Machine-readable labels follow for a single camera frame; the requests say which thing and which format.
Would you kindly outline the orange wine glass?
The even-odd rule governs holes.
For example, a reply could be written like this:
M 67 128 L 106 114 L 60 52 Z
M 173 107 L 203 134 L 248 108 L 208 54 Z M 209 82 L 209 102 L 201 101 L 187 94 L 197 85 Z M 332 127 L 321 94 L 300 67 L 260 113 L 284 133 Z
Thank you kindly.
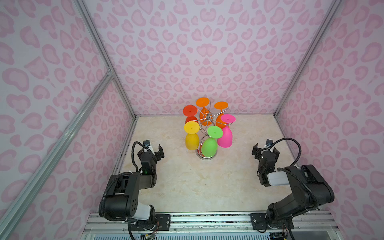
M 201 108 L 201 110 L 199 110 L 199 120 L 200 120 L 201 125 L 202 126 L 211 125 L 212 124 L 212 122 L 211 122 L 212 113 L 209 109 L 209 107 L 211 106 L 210 100 L 206 97 L 199 98 L 196 101 L 196 105 L 197 105 L 197 107 Z
M 220 113 L 216 117 L 215 125 L 217 127 L 221 128 L 221 129 L 223 129 L 226 126 L 226 124 L 221 120 L 221 117 L 222 117 L 222 115 L 225 114 L 225 112 L 227 111 L 228 107 L 229 107 L 228 103 L 227 102 L 223 102 L 223 101 L 217 102 L 214 105 L 215 109 L 220 110 Z

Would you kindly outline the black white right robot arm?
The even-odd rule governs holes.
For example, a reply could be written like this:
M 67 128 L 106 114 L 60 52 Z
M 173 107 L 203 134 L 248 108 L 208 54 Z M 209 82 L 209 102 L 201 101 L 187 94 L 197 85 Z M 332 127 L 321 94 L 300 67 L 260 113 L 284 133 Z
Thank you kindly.
M 255 229 L 292 228 L 293 218 L 332 203 L 335 193 L 313 165 L 276 168 L 280 152 L 254 145 L 252 155 L 258 163 L 257 176 L 265 187 L 289 186 L 291 194 L 271 203 L 262 220 L 254 219 Z

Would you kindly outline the yellow wine glass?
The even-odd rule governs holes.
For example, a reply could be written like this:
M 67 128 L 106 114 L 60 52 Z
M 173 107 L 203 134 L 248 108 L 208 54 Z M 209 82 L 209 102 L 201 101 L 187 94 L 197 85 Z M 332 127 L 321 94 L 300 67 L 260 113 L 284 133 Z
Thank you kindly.
M 200 126 L 194 121 L 185 123 L 184 130 L 187 133 L 185 139 L 186 148 L 190 151 L 194 151 L 199 147 L 200 139 L 198 132 L 200 131 Z

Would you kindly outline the green wine glass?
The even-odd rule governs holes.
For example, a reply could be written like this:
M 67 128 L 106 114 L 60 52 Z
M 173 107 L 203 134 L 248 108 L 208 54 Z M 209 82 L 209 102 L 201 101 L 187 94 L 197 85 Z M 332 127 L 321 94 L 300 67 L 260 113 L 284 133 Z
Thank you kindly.
M 223 131 L 217 126 L 210 126 L 207 134 L 209 137 L 204 141 L 201 153 L 205 158 L 211 158 L 217 153 L 217 140 L 223 136 Z

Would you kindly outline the orange wine glass back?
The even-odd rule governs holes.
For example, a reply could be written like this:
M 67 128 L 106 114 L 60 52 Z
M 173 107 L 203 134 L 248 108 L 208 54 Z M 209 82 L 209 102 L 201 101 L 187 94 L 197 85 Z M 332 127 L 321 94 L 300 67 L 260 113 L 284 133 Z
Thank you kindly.
M 197 107 L 201 108 L 201 110 L 199 110 L 199 120 L 200 120 L 201 125 L 202 126 L 211 125 L 212 124 L 212 122 L 211 122 L 212 113 L 209 109 L 209 107 L 211 106 L 210 100 L 206 97 L 199 98 L 196 101 L 196 105 L 197 105 Z

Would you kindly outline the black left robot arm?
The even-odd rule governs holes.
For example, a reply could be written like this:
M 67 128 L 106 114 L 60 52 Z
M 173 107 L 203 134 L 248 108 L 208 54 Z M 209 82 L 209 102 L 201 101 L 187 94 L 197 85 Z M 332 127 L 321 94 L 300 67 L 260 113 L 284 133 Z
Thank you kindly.
M 142 168 L 135 173 L 124 172 L 112 175 L 99 204 L 99 215 L 110 222 L 133 222 L 137 225 L 156 224 L 156 212 L 152 205 L 139 202 L 139 191 L 154 188 L 157 182 L 157 163 L 165 155 L 159 146 L 153 151 L 149 141 L 138 152 Z

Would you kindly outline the red wine glass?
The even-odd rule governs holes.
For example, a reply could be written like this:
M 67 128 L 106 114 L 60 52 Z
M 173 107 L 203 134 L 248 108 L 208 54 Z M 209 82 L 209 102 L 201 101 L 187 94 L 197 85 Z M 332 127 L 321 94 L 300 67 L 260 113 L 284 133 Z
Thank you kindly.
M 185 123 L 188 123 L 188 122 L 196 122 L 196 123 L 198 123 L 199 121 L 196 118 L 197 112 L 198 112 L 197 107 L 195 107 L 193 105 L 185 106 L 184 109 L 183 109 L 183 114 L 187 117 L 186 120 L 185 120 Z

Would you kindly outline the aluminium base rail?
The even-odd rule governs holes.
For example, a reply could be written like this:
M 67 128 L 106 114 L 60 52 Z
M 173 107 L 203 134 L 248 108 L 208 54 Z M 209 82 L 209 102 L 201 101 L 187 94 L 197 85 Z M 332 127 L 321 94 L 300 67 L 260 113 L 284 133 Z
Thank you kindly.
M 265 213 L 191 212 L 161 213 L 159 226 L 149 231 L 128 224 L 109 222 L 92 214 L 82 240 L 341 240 L 343 236 L 329 211 L 311 211 L 286 225 L 270 228 Z

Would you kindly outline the pink wine glass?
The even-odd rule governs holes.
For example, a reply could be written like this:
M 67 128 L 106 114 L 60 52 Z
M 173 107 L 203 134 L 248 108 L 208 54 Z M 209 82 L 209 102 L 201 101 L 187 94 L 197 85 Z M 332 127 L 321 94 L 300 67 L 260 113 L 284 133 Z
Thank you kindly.
M 224 122 L 225 127 L 222 129 L 223 136 L 218 139 L 218 145 L 222 148 L 229 148 L 233 143 L 233 133 L 230 129 L 230 125 L 236 121 L 236 117 L 230 114 L 221 116 L 221 120 Z

